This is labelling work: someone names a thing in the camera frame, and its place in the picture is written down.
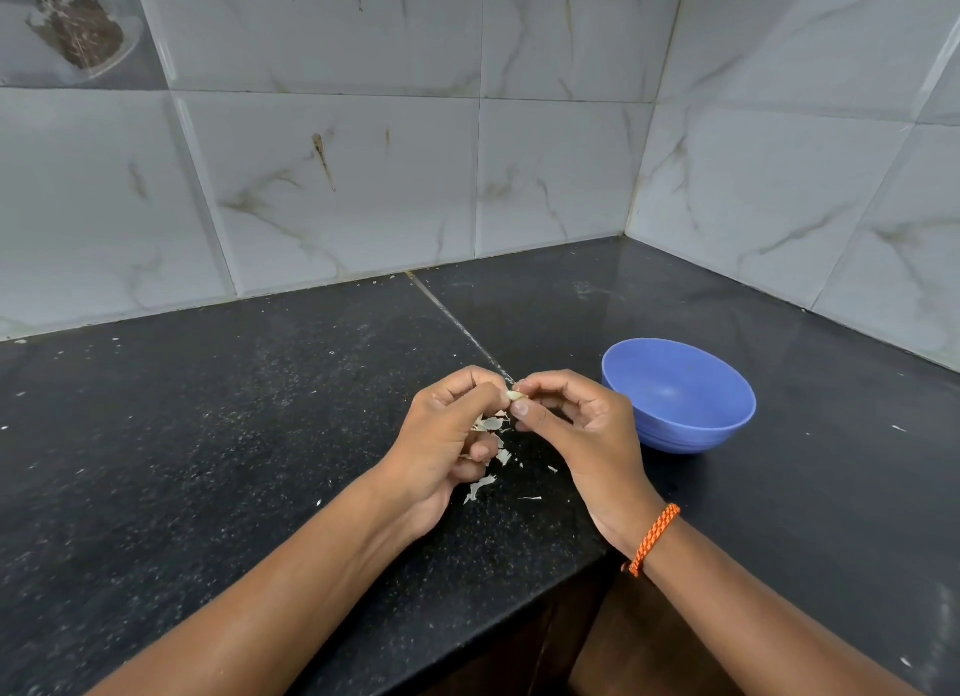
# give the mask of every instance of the white debris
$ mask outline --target white debris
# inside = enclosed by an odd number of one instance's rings
[[[479,491],[484,486],[488,486],[497,480],[497,476],[484,476],[476,484],[470,484],[470,493],[463,500],[464,504],[467,504],[471,501],[477,500],[477,491]]]

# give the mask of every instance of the blue bowl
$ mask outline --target blue bowl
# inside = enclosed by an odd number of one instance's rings
[[[640,442],[667,453],[701,453],[745,426],[757,397],[714,355],[670,339],[618,342],[603,356],[603,383],[633,403]]]

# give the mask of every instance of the countertop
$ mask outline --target countertop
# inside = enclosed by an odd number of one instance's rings
[[[651,479],[885,667],[960,690],[960,377],[626,239],[416,275],[515,378],[597,378],[630,337],[737,367],[754,420],[703,456],[645,451]],[[403,274],[0,343],[0,692],[89,688],[373,465],[413,394],[468,363],[491,364]],[[557,453],[508,438],[497,483],[455,492],[293,693],[388,691],[605,555]]]

